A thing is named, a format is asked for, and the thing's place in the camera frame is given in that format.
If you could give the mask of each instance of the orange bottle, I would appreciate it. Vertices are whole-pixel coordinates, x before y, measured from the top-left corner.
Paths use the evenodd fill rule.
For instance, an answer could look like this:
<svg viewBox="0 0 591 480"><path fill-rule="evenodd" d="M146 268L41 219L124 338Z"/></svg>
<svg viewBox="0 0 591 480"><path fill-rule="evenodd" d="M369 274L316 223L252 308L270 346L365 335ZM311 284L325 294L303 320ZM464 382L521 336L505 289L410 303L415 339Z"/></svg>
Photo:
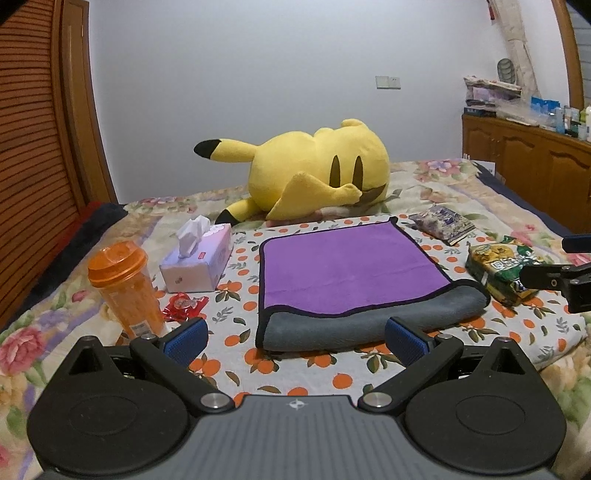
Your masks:
<svg viewBox="0 0 591 480"><path fill-rule="evenodd" d="M135 243L118 242L96 253L88 262L88 279L130 339L144 333L165 333L164 318L148 274L148 255Z"/></svg>

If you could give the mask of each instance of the floral bedspread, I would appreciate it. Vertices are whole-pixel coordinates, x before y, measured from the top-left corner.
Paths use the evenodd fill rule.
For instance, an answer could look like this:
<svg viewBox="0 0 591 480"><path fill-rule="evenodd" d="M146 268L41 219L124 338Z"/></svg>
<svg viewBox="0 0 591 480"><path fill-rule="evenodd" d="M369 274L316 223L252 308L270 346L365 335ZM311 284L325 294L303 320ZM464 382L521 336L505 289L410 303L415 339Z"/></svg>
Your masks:
<svg viewBox="0 0 591 480"><path fill-rule="evenodd" d="M364 345L354 351L281 356L254 347L258 248L273 236L384 221L396 215L399 225L454 279L468 276L464 269L467 243L484 243L504 235L532 245L551 262L581 264L591 260L585 255L566 255L560 248L561 238L535 215L484 186L477 172L472 163L463 160L397 163L392 165L386 201L369 209L325 209L298 222L271 223L259 218L235 227L225 276L203 310L209 344L191 370L239 403L244 395L255 393L345 393L357 399L402 369L384 344ZM39 473L26 438L27 415L76 340L96 335L104 345L121 341L119 323L88 283L87 259L97 249L122 239L141 244L148 252L148 269L164 307L170 295L164 291L158 263L173 248L175 231L191 215L214 218L245 195L246 190L238 187L128 205L129 215L104 234L69 279L0 334L0 478L31 479ZM478 230L457 247L447 247L413 230L407 216L434 203L463 214ZM586 318L569 314L564 299L556 293L542 291L513 310L493 301L482 316L446 331L465 343L484 345L498 335L510 336L538 369L546 367L542 375L569 421L567 441L555 470L566 478L580 477L586 466L585 454L591 451L591 342L581 343L587 335Z"/></svg>

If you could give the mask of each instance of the louvered door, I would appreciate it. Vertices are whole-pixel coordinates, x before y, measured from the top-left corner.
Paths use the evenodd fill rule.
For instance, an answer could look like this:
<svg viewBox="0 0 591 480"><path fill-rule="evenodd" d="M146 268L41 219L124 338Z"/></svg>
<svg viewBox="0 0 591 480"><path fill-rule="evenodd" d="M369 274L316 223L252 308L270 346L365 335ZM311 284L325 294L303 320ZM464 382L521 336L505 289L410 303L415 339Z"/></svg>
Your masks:
<svg viewBox="0 0 591 480"><path fill-rule="evenodd" d="M0 326L83 207L61 98L61 0L0 26Z"/></svg>

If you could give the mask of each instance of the stuffed animal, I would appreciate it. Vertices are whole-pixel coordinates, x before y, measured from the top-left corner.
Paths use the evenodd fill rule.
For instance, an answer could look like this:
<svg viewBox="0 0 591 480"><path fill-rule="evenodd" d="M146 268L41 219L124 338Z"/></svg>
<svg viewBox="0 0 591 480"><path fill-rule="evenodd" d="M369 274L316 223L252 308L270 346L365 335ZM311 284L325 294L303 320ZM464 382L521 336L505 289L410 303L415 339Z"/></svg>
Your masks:
<svg viewBox="0 0 591 480"><path fill-rule="evenodd" d="M370 205L388 190L389 159L378 136L360 120L320 128L313 136L287 132L258 147L238 140L205 140L194 152L230 163L251 162L250 197L229 205L216 223L236 225L265 212L293 220L323 207Z"/></svg>

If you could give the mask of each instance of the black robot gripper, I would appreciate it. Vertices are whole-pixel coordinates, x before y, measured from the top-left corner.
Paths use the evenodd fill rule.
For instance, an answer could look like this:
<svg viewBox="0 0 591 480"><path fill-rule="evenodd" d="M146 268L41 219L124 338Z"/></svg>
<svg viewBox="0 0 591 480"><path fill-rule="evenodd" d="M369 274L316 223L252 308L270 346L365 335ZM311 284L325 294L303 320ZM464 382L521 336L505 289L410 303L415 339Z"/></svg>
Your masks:
<svg viewBox="0 0 591 480"><path fill-rule="evenodd" d="M74 345L29 416L43 480L550 480L566 422L510 338L490 347L389 319L407 368L363 395L232 399L187 370L204 320Z"/></svg>

